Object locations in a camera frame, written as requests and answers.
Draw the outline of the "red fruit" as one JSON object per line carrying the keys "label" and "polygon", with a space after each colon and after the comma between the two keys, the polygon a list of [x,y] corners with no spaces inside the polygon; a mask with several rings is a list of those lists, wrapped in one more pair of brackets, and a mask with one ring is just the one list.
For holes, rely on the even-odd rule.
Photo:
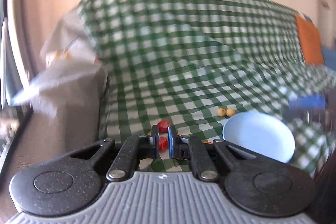
{"label": "red fruit", "polygon": [[158,149],[159,149],[159,152],[163,152],[163,151],[166,151],[169,147],[169,142],[167,140],[166,137],[163,137],[163,136],[160,136],[159,137],[159,146],[158,146]]}
{"label": "red fruit", "polygon": [[165,134],[168,132],[168,128],[170,126],[170,122],[168,120],[161,120],[157,124],[158,130],[160,134]]}

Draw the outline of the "tan round fruit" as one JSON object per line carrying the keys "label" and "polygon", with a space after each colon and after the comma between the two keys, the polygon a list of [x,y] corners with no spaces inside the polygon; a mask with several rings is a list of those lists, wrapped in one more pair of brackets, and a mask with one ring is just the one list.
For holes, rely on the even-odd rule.
{"label": "tan round fruit", "polygon": [[228,117],[232,117],[232,116],[235,115],[235,114],[236,114],[235,109],[228,108],[228,109],[226,110],[226,116],[228,116]]}
{"label": "tan round fruit", "polygon": [[219,117],[224,117],[224,116],[226,116],[226,109],[224,109],[224,108],[222,108],[222,107],[218,108],[218,110],[217,110],[217,115],[218,115]]}

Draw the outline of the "blue cushion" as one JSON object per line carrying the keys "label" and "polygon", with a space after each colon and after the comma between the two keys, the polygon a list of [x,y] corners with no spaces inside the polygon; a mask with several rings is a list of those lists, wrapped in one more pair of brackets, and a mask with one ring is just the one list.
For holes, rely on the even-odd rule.
{"label": "blue cushion", "polygon": [[336,71],[336,50],[322,46],[322,55],[324,58],[325,66]]}

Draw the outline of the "light blue plate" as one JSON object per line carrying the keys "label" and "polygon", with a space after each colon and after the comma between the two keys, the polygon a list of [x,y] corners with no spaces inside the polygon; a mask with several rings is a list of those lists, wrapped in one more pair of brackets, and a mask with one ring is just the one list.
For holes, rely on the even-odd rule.
{"label": "light blue plate", "polygon": [[295,151],[295,139],[282,121],[257,111],[235,114],[222,130],[223,139],[280,162],[288,163]]}

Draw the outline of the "orange cushion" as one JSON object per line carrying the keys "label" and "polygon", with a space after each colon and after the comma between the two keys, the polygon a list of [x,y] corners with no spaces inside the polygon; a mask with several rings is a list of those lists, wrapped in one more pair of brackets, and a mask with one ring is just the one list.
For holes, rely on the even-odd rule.
{"label": "orange cushion", "polygon": [[295,15],[299,43],[307,65],[324,65],[321,38],[317,27],[301,15]]}

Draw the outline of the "green white checkered cloth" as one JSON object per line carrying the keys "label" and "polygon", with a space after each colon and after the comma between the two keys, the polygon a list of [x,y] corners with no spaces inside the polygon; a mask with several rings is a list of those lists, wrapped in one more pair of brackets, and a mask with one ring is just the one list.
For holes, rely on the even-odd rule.
{"label": "green white checkered cloth", "polygon": [[269,0],[82,0],[76,11],[108,74],[101,139],[169,121],[212,141],[221,107],[281,118],[291,98],[335,87],[331,69],[305,63],[297,11]]}

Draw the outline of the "white patterned pillow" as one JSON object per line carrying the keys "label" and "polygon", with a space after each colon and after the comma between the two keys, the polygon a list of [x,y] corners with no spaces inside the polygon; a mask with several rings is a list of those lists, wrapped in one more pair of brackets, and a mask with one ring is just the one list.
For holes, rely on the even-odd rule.
{"label": "white patterned pillow", "polygon": [[57,22],[42,46],[40,57],[47,68],[59,60],[101,65],[76,9],[72,9]]}

